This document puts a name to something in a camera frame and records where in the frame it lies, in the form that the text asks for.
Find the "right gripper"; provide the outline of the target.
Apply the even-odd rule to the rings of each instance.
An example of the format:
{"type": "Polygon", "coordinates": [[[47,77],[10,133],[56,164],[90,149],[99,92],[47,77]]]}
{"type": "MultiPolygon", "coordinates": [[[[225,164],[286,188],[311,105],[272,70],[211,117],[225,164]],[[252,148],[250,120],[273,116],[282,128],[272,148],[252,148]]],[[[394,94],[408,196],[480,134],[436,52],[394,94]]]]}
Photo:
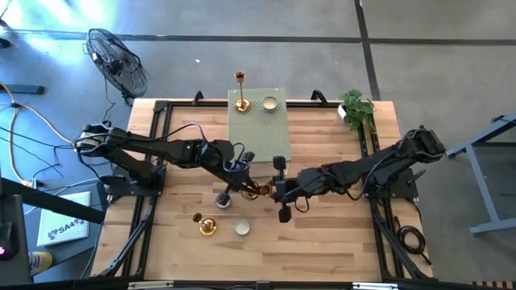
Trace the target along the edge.
{"type": "Polygon", "coordinates": [[[288,203],[297,199],[298,182],[296,179],[285,177],[286,160],[284,156],[274,156],[273,167],[277,170],[277,174],[270,180],[270,184],[276,189],[273,200],[281,205],[278,219],[279,222],[289,222],[292,213],[288,203]]]}

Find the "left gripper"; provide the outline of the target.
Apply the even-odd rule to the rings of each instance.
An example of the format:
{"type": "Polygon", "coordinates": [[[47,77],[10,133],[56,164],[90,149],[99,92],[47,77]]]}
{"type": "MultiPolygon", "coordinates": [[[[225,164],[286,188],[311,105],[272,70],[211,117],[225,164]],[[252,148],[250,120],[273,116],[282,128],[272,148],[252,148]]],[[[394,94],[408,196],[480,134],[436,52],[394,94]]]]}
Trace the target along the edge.
{"type": "Polygon", "coordinates": [[[231,161],[227,166],[223,165],[223,180],[227,183],[226,189],[222,193],[255,193],[260,189],[260,185],[250,177],[250,165],[254,159],[254,153],[244,152],[240,157],[231,161]]]}

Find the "gold candlestick holder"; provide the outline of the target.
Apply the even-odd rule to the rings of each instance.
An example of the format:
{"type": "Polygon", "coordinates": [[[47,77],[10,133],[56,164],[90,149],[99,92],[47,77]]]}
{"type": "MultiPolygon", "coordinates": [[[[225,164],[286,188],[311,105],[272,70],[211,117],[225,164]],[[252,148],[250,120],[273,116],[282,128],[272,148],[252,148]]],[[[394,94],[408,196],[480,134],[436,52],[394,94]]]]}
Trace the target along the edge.
{"type": "Polygon", "coordinates": [[[245,72],[235,72],[235,79],[239,84],[239,98],[235,101],[234,108],[240,113],[247,113],[251,108],[251,103],[249,100],[243,97],[243,83],[245,80],[245,72]]]}
{"type": "Polygon", "coordinates": [[[270,184],[256,185],[251,191],[244,190],[240,193],[247,201],[254,201],[258,197],[271,197],[273,194],[274,189],[270,184]]]}
{"type": "Polygon", "coordinates": [[[218,229],[218,224],[212,217],[204,217],[201,213],[195,213],[192,219],[193,222],[198,224],[202,235],[211,236],[218,229]]]}

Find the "green perforated metal shelf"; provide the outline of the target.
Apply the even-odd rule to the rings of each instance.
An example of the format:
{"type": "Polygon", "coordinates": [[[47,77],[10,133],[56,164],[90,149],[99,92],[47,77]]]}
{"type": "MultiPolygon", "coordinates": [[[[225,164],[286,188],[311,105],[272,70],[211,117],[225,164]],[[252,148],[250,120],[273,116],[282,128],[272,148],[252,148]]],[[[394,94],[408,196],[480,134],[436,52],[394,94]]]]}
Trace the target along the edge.
{"type": "Polygon", "coordinates": [[[227,137],[232,143],[242,143],[245,151],[255,154],[250,163],[251,177],[275,176],[277,170],[273,167],[274,156],[284,156],[287,165],[292,160],[285,90],[245,89],[243,97],[251,103],[247,113],[240,113],[234,108],[239,91],[228,92],[227,137]],[[273,112],[265,111],[262,106],[267,96],[275,97],[278,101],[273,112]]]}

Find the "green plant in white pot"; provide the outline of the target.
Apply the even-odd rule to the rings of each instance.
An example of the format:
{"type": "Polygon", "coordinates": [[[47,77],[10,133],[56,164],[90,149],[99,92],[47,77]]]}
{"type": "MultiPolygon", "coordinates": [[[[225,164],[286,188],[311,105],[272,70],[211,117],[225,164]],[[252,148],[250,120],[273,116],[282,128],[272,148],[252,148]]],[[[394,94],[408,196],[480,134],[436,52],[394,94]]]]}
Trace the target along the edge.
{"type": "Polygon", "coordinates": [[[373,124],[374,105],[369,99],[363,101],[362,96],[363,93],[358,89],[351,89],[338,97],[346,112],[343,120],[349,125],[350,131],[358,131],[365,124],[371,133],[376,134],[377,129],[373,124]]]}

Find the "black floor fan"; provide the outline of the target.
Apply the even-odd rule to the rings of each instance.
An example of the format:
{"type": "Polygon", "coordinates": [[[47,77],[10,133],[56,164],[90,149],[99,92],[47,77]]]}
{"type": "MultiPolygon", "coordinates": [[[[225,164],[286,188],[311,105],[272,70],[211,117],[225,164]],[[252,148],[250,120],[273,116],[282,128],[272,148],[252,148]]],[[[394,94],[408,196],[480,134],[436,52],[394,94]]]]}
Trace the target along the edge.
{"type": "Polygon", "coordinates": [[[89,29],[85,49],[100,73],[121,94],[127,106],[148,89],[141,59],[106,29],[89,29]]]}

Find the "white printed box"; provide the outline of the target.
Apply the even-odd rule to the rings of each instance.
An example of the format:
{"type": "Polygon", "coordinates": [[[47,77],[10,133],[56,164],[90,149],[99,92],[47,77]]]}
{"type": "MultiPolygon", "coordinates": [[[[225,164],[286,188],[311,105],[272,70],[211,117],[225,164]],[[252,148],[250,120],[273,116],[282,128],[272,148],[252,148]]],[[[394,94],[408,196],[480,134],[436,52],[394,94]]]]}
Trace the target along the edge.
{"type": "Polygon", "coordinates": [[[51,246],[89,237],[89,222],[42,209],[36,245],[51,246]]]}

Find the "black desk beam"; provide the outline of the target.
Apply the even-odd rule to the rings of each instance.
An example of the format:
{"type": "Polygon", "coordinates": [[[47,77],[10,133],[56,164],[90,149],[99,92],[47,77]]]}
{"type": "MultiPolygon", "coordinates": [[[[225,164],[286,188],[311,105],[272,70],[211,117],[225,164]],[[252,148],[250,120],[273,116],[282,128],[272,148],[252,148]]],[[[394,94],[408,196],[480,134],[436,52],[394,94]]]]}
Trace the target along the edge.
{"type": "Polygon", "coordinates": [[[101,224],[105,218],[105,213],[101,210],[0,177],[0,199],[11,196],[21,197],[24,204],[88,222],[101,224]]]}

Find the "person's yellow shoe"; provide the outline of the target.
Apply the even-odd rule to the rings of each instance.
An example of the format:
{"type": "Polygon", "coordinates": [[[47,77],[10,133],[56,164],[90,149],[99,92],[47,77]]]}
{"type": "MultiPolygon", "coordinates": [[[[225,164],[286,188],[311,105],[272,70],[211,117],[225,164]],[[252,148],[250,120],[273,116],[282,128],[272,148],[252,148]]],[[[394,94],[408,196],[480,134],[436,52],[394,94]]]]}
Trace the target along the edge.
{"type": "Polygon", "coordinates": [[[52,254],[49,252],[30,251],[28,259],[32,276],[48,270],[53,263],[52,254]]]}

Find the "black device with indicator light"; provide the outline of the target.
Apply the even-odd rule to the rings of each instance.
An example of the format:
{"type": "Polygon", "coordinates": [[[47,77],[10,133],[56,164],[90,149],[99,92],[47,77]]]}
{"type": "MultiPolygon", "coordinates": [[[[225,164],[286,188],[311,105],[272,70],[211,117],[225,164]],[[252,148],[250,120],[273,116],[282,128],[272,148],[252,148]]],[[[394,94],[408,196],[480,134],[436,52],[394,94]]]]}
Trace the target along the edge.
{"type": "Polygon", "coordinates": [[[23,202],[14,195],[0,200],[0,288],[31,283],[23,202]]]}

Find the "black floor bar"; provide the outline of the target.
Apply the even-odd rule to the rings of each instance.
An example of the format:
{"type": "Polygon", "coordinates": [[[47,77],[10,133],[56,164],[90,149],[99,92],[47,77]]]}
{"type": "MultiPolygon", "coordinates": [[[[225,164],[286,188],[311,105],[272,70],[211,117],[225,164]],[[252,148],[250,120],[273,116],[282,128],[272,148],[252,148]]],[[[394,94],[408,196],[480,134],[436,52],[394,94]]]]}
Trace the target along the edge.
{"type": "Polygon", "coordinates": [[[41,95],[45,92],[45,87],[41,85],[1,85],[0,92],[9,90],[11,93],[21,94],[37,94],[41,95]]]}

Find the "black aluminium table frame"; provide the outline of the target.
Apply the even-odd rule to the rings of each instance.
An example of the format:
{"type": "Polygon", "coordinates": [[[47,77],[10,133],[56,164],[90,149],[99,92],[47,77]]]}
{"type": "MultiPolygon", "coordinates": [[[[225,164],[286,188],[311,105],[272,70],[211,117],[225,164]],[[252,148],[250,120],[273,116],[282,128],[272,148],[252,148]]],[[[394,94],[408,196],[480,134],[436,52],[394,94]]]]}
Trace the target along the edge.
{"type": "MultiPolygon", "coordinates": [[[[362,157],[359,135],[340,121],[336,108],[316,101],[294,101],[310,107],[288,108],[292,159],[288,177],[303,168],[357,160],[362,157]]],[[[378,141],[367,144],[372,154],[400,139],[392,101],[374,101],[378,141]]],[[[170,117],[170,129],[196,122],[208,139],[227,138],[227,101],[202,99],[143,99],[136,101],[127,129],[148,135],[154,113],[158,113],[157,135],[170,117]]],[[[310,199],[310,211],[293,209],[293,219],[280,223],[280,206],[268,198],[247,201],[232,195],[229,209],[214,205],[226,185],[200,168],[184,170],[168,165],[164,191],[156,203],[146,266],[139,265],[142,237],[135,246],[132,274],[142,270],[146,280],[265,280],[265,281],[381,281],[383,276],[410,277],[396,259],[386,238],[377,250],[378,230],[373,227],[371,201],[352,201],[347,196],[327,194],[310,199]],[[201,234],[194,213],[213,218],[218,229],[201,234]],[[239,236],[235,222],[250,221],[250,233],[239,236]]],[[[109,207],[100,237],[92,275],[100,274],[125,244],[136,205],[136,197],[122,197],[109,207]]]]}

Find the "blue-grey metal table frame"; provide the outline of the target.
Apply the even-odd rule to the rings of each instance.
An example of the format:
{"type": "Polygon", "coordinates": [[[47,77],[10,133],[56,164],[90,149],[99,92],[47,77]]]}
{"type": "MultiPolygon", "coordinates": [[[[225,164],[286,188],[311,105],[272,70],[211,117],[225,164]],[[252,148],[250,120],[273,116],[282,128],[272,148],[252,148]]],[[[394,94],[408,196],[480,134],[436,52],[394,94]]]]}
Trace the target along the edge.
{"type": "Polygon", "coordinates": [[[494,141],[509,130],[516,130],[516,110],[492,118],[489,128],[446,151],[449,159],[460,154],[468,157],[489,215],[488,222],[469,228],[472,235],[516,229],[516,217],[504,218],[496,208],[504,197],[516,197],[516,142],[494,141]]]}

